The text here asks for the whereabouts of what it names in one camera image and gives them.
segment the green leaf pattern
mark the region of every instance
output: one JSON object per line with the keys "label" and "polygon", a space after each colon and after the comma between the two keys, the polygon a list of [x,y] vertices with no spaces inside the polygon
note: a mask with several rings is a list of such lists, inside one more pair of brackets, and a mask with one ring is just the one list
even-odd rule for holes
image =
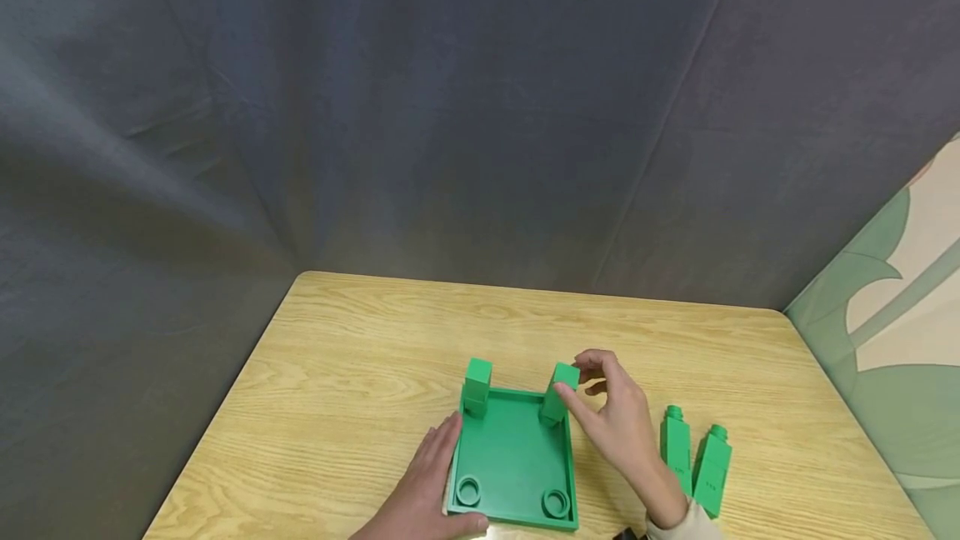
{"label": "green leaf pattern", "polygon": [[[950,182],[960,185],[960,159],[936,162],[952,167]],[[897,362],[858,370],[857,349],[908,314],[951,276],[960,275],[960,237],[950,248],[879,307],[864,324],[847,328],[848,304],[861,288],[887,279],[902,279],[887,260],[898,248],[908,224],[933,225],[910,219],[910,188],[904,188],[838,254],[786,314],[806,340],[823,369],[847,401],[860,425],[886,459],[937,538],[960,534],[960,367],[944,362]],[[956,209],[943,205],[943,209]],[[952,308],[947,300],[940,308]],[[895,332],[909,330],[902,327]],[[960,330],[952,330],[960,351]],[[903,354],[915,340],[911,334],[885,338],[903,343]]]}

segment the left hand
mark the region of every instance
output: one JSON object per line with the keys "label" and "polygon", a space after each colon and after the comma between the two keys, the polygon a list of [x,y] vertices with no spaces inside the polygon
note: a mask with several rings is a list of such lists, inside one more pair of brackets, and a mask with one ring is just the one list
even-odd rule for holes
{"label": "left hand", "polygon": [[443,515],[443,486],[462,426],[460,412],[453,412],[430,427],[397,487],[352,540],[453,540],[486,532],[490,522],[481,513]]}

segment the hand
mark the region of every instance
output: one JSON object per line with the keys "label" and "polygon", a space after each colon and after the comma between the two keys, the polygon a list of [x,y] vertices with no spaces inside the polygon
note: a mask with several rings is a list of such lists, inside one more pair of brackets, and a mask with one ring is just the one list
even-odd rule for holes
{"label": "hand", "polygon": [[430,427],[397,487],[352,540],[453,540],[485,532],[490,523],[481,513],[443,515],[443,485],[462,426],[453,412],[436,430]]}
{"label": "hand", "polygon": [[687,516],[687,496],[677,476],[659,457],[647,395],[611,351],[580,352],[573,365],[580,369],[581,384],[600,380],[585,393],[606,393],[607,402],[595,412],[561,382],[554,384],[557,394],[602,457],[637,492],[651,521],[664,529],[676,527]]}

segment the green block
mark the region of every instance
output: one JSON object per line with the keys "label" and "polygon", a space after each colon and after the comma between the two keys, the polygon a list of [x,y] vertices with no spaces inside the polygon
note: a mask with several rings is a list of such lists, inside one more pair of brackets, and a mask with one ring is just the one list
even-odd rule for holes
{"label": "green block", "polygon": [[580,370],[566,363],[557,363],[553,369],[553,377],[550,377],[550,383],[543,394],[543,406],[539,413],[544,425],[556,425],[567,416],[567,405],[564,405],[557,390],[553,389],[553,384],[557,382],[566,383],[567,386],[576,390],[577,383],[580,383]]}
{"label": "green block", "polygon": [[490,377],[493,374],[493,364],[481,358],[470,359],[467,365],[467,376],[463,380],[462,395],[465,398],[485,403],[490,393]]}
{"label": "green block", "polygon": [[680,479],[680,488],[693,495],[693,471],[690,470],[690,426],[683,421],[683,410],[676,405],[666,407],[661,422],[661,458]]}
{"label": "green block", "polygon": [[543,426],[542,405],[539,392],[491,388],[487,414],[463,418],[447,513],[479,511],[492,521],[568,532],[580,527],[569,418]]}
{"label": "green block", "polygon": [[463,402],[463,408],[465,408],[467,413],[472,414],[475,418],[482,418],[487,414],[487,401],[475,401],[467,398],[466,393],[461,393],[461,399]]}
{"label": "green block", "polygon": [[710,519],[720,515],[720,503],[727,484],[727,471],[733,449],[727,444],[727,430],[714,425],[700,442],[693,466],[693,500],[700,503]]}

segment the patterned panel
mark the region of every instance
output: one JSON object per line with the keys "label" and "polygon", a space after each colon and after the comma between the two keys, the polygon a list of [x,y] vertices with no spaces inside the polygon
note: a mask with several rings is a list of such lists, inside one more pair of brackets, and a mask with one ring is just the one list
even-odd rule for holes
{"label": "patterned panel", "polygon": [[939,538],[960,529],[960,135],[786,313]]}

